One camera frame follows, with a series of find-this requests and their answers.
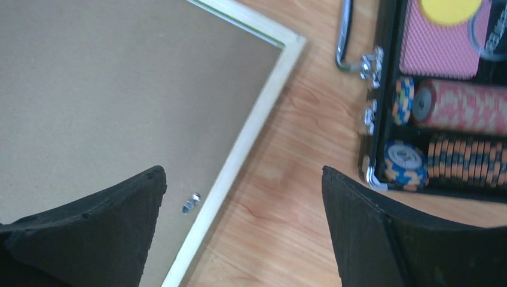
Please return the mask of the brown cardboard backing board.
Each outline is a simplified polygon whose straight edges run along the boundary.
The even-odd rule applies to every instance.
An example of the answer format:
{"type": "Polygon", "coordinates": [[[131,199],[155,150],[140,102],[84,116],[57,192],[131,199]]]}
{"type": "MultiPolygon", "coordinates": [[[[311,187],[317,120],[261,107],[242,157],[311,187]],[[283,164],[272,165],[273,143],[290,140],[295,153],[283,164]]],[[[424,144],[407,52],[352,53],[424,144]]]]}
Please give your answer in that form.
{"type": "Polygon", "coordinates": [[[188,1],[2,1],[1,222],[162,166],[160,286],[281,52],[188,1]]]}

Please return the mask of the wooden picture frame green trim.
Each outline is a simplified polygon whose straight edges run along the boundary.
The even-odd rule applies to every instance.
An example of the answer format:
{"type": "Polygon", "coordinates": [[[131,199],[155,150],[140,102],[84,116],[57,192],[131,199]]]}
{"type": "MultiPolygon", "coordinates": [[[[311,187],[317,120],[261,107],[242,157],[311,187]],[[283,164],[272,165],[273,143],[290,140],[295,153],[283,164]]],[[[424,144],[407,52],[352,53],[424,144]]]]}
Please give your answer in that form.
{"type": "Polygon", "coordinates": [[[176,202],[176,222],[188,228],[162,286],[179,286],[231,190],[262,128],[306,46],[301,34],[236,1],[193,1],[195,6],[280,48],[269,77],[238,133],[206,196],[184,194],[176,202]]]}

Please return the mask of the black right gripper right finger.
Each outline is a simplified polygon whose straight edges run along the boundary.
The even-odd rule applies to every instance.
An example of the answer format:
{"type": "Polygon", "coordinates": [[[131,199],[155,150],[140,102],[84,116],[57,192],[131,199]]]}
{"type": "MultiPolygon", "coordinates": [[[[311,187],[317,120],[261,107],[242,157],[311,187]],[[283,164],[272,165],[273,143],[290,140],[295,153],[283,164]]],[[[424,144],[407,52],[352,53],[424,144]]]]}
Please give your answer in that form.
{"type": "Polygon", "coordinates": [[[333,167],[322,198],[343,286],[505,286],[506,227],[439,218],[333,167]]]}

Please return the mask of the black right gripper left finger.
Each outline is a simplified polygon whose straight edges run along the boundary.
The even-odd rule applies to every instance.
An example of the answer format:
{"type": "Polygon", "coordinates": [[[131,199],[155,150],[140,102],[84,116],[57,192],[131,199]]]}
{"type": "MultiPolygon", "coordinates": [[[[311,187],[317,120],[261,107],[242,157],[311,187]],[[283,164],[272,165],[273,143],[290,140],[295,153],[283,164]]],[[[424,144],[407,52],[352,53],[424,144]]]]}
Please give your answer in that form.
{"type": "Polygon", "coordinates": [[[166,188],[164,169],[154,166],[1,225],[1,285],[138,286],[166,188]]]}

